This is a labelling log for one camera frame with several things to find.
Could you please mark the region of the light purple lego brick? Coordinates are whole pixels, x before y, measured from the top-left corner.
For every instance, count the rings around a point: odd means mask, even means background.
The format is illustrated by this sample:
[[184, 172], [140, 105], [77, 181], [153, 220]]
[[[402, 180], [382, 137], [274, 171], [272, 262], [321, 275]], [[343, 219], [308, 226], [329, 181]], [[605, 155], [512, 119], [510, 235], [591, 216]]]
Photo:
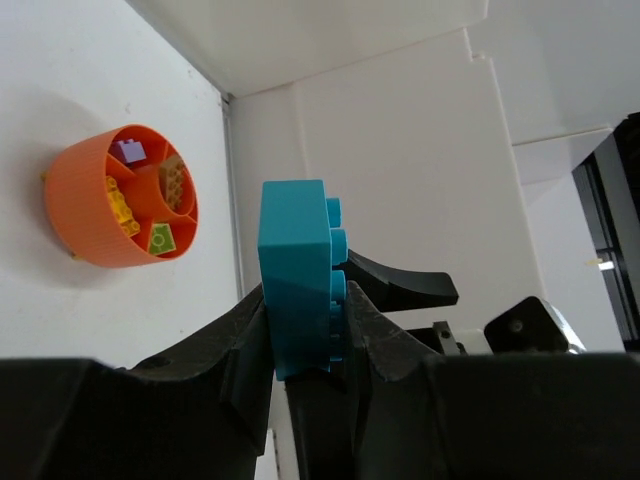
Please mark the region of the light purple lego brick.
[[110, 146], [109, 154], [125, 165], [141, 162], [147, 158], [142, 143], [133, 139], [114, 141]]

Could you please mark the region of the brown lego brick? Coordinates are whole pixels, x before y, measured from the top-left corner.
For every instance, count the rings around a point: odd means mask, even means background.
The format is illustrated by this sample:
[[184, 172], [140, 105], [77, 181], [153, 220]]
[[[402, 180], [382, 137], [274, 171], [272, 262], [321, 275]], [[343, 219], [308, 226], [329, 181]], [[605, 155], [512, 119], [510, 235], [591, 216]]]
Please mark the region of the brown lego brick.
[[191, 205], [187, 169], [179, 154], [168, 156], [159, 166], [159, 186], [166, 205], [174, 212], [185, 214]]

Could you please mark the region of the teal long lego brick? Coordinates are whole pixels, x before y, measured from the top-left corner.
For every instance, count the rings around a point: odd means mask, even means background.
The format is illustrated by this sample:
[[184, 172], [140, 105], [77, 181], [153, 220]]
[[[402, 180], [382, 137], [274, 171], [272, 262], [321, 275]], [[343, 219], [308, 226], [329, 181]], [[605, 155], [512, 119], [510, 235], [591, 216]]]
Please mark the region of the teal long lego brick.
[[340, 200], [321, 180], [264, 183], [257, 249], [277, 379], [329, 369], [347, 295]]

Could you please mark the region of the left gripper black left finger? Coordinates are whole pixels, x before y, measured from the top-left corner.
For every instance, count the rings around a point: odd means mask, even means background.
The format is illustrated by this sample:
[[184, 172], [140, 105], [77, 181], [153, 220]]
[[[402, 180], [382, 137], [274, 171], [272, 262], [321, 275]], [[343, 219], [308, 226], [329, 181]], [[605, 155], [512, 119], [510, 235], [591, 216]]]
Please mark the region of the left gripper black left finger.
[[250, 479], [273, 357], [263, 294], [131, 369], [86, 358], [1, 364], [5, 479]]

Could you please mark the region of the yellow orange long lego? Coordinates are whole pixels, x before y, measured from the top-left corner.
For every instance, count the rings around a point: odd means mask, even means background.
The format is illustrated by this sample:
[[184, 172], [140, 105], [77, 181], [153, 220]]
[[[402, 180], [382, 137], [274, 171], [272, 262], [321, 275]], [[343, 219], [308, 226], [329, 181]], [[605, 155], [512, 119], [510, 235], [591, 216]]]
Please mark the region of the yellow orange long lego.
[[112, 176], [107, 176], [105, 184], [109, 205], [119, 226], [127, 237], [131, 238], [136, 236], [141, 231], [140, 224], [134, 219], [132, 210], [126, 203], [116, 179]]

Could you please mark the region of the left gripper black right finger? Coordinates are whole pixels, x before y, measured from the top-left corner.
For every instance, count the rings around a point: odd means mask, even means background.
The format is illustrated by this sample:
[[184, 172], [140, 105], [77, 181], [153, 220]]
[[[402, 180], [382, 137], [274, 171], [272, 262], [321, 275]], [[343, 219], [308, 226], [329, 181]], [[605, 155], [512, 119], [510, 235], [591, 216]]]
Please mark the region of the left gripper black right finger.
[[639, 359], [440, 355], [350, 284], [371, 398], [359, 479], [635, 479]]

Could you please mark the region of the lime green lego brick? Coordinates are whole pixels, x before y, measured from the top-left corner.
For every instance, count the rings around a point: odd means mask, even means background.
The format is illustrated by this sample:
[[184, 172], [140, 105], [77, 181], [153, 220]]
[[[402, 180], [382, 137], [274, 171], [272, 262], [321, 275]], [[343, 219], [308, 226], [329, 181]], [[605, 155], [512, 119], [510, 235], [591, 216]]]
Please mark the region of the lime green lego brick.
[[152, 226], [149, 253], [155, 256], [164, 255], [176, 250], [171, 226], [168, 223], [156, 223]]

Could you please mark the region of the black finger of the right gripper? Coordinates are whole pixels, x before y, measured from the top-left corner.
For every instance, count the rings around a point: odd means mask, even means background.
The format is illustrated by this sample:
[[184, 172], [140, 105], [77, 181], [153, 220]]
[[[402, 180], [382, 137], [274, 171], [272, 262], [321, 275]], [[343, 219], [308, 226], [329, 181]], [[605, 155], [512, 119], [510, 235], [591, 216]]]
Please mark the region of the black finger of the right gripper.
[[445, 272], [393, 268], [350, 250], [344, 263], [347, 281], [353, 281], [381, 313], [456, 305], [458, 291]]

